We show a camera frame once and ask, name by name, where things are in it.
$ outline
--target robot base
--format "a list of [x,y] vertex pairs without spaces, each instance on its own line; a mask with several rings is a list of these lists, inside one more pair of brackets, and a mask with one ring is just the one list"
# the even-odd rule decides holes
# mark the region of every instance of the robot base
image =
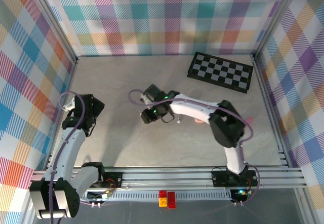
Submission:
[[[236,178],[236,183],[232,181],[233,177]],[[244,176],[231,176],[228,171],[217,170],[212,171],[212,178],[214,187],[256,187],[258,185],[256,172],[254,170],[247,170]]]

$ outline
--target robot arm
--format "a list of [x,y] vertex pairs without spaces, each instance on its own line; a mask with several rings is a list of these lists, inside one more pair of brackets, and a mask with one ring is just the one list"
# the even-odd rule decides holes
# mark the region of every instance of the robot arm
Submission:
[[168,113],[171,115],[187,115],[204,121],[211,126],[214,138],[225,149],[227,170],[237,176],[241,176],[247,171],[247,166],[240,155],[240,146],[237,144],[244,135],[244,123],[230,114],[215,110],[215,107],[221,107],[239,115],[231,103],[228,101],[221,103],[204,102],[175,91],[166,94],[155,85],[151,85],[141,95],[141,100],[148,105],[170,98],[173,101],[157,104],[144,110],[141,114],[143,121],[148,124],[163,118]]
[[[91,94],[81,95],[81,98],[85,104],[85,115],[80,126],[70,136],[68,143],[65,143],[67,135],[78,123],[83,109],[77,97],[64,106],[69,113],[62,123],[63,132],[58,149],[61,149],[63,144],[65,146],[61,152],[57,150],[53,158],[56,159],[59,156],[53,184],[54,218],[75,217],[79,209],[80,197],[94,182],[103,180],[102,163],[85,163],[80,172],[71,178],[77,153],[86,137],[91,135],[90,129],[94,128],[96,118],[104,108],[104,104]],[[29,188],[38,218],[50,218],[49,183],[52,172],[53,161],[43,178],[40,181],[33,181]]]

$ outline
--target gray floor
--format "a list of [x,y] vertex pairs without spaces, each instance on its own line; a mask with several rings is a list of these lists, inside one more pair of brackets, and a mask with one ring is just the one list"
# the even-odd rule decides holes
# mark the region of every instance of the gray floor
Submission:
[[[35,218],[33,224],[48,224],[48,219]],[[244,206],[229,201],[177,202],[176,209],[159,208],[157,203],[113,202],[91,208],[80,205],[73,219],[62,219],[62,224],[302,224],[293,189],[262,189],[255,199]]]
[[[222,56],[252,64],[249,55]],[[93,135],[82,145],[76,166],[101,161],[104,166],[225,166],[224,149],[207,124],[184,117],[145,125],[142,107],[128,101],[128,92],[145,90],[152,83],[168,92],[190,97],[230,101],[243,118],[254,117],[255,137],[246,143],[248,162],[279,165],[277,145],[255,73],[247,94],[187,78],[193,56],[83,57],[79,60],[72,91],[91,93],[105,103]]]

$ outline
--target plaid wall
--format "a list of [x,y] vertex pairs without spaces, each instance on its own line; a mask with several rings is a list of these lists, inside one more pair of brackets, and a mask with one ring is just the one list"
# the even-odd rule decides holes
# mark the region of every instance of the plaid wall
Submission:
[[261,66],[293,165],[324,223],[324,0],[292,0]]
[[0,0],[0,223],[17,223],[44,163],[72,63],[35,0]]
[[92,56],[250,53],[280,0],[48,1],[74,49]]

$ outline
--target checkerboard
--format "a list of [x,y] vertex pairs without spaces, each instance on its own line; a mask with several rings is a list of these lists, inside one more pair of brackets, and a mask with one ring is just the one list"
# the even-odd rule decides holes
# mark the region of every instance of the checkerboard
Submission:
[[196,52],[188,77],[247,93],[252,72],[250,65]]

